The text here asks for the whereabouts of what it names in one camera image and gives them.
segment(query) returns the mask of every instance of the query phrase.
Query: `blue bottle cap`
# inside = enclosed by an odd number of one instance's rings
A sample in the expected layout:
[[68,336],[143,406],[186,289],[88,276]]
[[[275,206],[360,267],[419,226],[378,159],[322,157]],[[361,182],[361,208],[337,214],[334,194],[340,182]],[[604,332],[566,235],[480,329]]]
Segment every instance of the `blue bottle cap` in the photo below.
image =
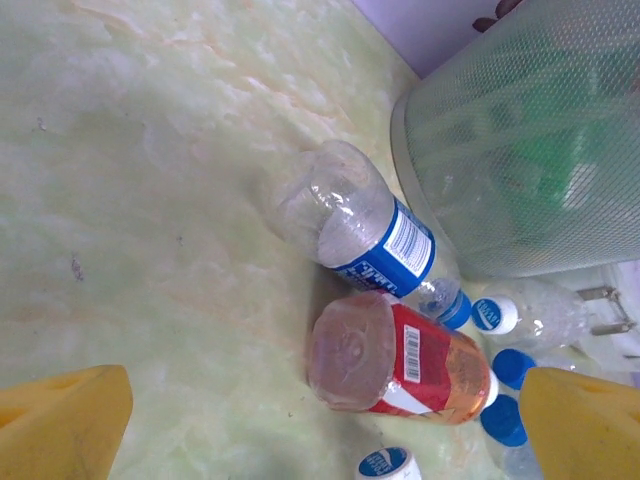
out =
[[457,330],[469,320],[471,316],[471,300],[460,290],[451,306],[438,317],[440,325],[450,330]]
[[506,447],[519,447],[527,442],[518,402],[508,395],[498,395],[493,405],[480,414],[480,423],[489,436]]
[[491,366],[498,380],[514,390],[520,390],[527,371],[535,367],[536,362],[520,350],[506,348],[496,355]]

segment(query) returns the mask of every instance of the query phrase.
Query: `green marble surface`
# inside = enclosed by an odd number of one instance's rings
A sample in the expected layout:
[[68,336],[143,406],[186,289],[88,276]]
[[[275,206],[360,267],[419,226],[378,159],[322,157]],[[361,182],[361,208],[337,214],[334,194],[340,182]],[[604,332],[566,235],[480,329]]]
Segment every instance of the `green marble surface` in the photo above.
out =
[[396,193],[416,82],[348,0],[0,0],[0,386],[124,364],[112,476],[348,479],[381,445],[497,477],[476,423],[328,410],[313,319],[344,286],[273,236],[266,174],[329,138]]

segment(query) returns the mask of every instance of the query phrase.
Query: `bottle cap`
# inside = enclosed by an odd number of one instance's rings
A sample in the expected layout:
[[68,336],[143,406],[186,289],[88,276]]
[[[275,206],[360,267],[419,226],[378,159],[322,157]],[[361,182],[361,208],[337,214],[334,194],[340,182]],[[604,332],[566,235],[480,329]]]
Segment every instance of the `bottle cap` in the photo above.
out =
[[518,308],[509,297],[485,297],[473,304],[471,318],[485,335],[504,335],[518,323]]
[[490,407],[498,398],[498,393],[500,392],[500,382],[498,381],[498,377],[493,373],[492,370],[489,370],[489,393],[487,394],[487,401],[484,403],[483,408]]
[[356,480],[422,480],[413,454],[400,447],[382,448],[370,453],[356,468]]
[[456,330],[467,323],[471,316],[471,300],[460,290],[451,306],[438,317],[441,325]]
[[489,436],[506,447],[519,447],[527,442],[518,402],[508,395],[498,395],[493,405],[480,414],[480,423]]
[[498,353],[492,364],[498,380],[514,390],[522,388],[527,371],[535,366],[533,358],[513,348],[506,348]]

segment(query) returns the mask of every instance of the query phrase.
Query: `red bottle label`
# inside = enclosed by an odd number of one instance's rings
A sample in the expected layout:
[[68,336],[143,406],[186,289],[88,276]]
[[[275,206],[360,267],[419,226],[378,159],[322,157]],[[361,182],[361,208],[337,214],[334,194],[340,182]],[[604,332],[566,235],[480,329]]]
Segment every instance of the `red bottle label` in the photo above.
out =
[[396,329],[396,361],[393,378],[383,398],[369,410],[388,415],[421,415],[441,422],[451,395],[447,356],[451,334],[429,323],[419,313],[389,294]]

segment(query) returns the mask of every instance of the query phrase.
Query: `white bottle cap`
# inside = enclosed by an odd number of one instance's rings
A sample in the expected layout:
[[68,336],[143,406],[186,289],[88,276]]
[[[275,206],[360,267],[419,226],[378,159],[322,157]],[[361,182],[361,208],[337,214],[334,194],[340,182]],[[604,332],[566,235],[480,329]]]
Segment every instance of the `white bottle cap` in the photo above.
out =
[[473,304],[471,318],[480,333],[504,335],[518,323],[518,308],[504,295],[484,297]]
[[356,480],[422,480],[411,451],[401,447],[382,448],[370,453],[358,465]]
[[489,393],[487,394],[487,401],[482,408],[485,409],[495,402],[496,398],[498,398],[498,393],[500,393],[500,381],[496,374],[493,373],[493,370],[489,369]]

